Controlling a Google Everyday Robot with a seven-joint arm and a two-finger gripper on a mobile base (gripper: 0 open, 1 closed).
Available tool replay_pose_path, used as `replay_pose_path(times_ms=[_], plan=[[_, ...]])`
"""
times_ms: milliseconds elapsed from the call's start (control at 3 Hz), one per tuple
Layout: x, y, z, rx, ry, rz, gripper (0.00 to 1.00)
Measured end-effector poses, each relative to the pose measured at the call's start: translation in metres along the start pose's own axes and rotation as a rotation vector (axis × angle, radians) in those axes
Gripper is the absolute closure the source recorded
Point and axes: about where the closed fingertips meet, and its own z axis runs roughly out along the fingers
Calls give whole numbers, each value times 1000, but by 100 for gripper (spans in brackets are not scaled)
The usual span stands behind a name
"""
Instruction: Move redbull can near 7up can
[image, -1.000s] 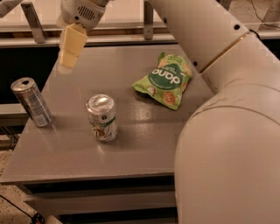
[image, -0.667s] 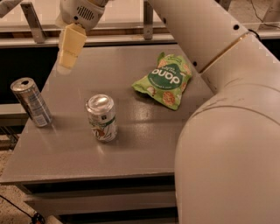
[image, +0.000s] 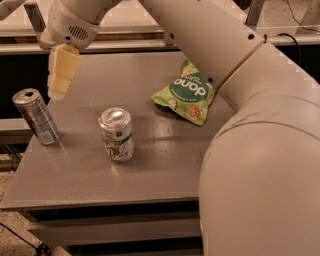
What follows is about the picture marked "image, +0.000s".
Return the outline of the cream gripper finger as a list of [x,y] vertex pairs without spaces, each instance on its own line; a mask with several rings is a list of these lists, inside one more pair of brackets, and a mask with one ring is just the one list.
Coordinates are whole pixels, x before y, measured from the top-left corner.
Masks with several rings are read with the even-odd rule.
[[50,51],[48,96],[59,101],[66,95],[81,61],[79,50],[73,45],[62,44]]

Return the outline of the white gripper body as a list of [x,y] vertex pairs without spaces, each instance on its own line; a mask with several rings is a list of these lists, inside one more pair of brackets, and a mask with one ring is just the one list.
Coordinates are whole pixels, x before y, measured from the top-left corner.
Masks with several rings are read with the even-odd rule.
[[71,44],[85,49],[95,39],[99,28],[89,0],[54,0],[40,40],[48,47]]

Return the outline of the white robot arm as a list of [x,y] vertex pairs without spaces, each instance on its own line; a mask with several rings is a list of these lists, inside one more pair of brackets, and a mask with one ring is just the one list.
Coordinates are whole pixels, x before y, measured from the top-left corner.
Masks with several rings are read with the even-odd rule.
[[205,256],[320,256],[320,89],[232,0],[139,0],[235,114],[199,181]]

